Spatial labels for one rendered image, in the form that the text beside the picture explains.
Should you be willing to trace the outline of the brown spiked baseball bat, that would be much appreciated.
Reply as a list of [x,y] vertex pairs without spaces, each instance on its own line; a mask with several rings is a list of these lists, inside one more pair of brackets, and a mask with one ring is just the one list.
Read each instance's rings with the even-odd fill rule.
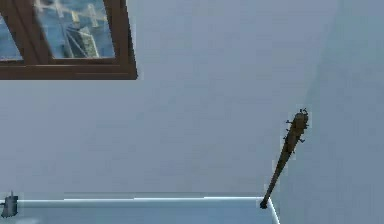
[[309,113],[306,108],[301,108],[293,117],[292,120],[287,120],[286,124],[289,124],[290,127],[286,129],[287,134],[283,138],[283,146],[281,153],[276,164],[275,171],[271,177],[268,189],[260,202],[259,206],[261,209],[266,209],[268,200],[271,197],[271,194],[278,182],[278,179],[289,161],[292,154],[295,153],[295,147],[298,143],[304,143],[305,140],[301,138],[305,130],[309,127]]

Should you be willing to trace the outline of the brown framed window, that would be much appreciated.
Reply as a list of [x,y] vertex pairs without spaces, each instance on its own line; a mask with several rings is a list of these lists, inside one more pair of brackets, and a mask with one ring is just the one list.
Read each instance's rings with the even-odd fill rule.
[[135,80],[126,0],[0,0],[0,80]]

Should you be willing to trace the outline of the small grey spray bottle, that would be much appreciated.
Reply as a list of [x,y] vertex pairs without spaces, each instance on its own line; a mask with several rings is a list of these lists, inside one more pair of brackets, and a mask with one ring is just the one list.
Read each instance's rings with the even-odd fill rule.
[[9,196],[4,198],[4,201],[0,203],[2,207],[2,212],[0,216],[2,218],[14,217],[18,214],[18,196],[13,192]]

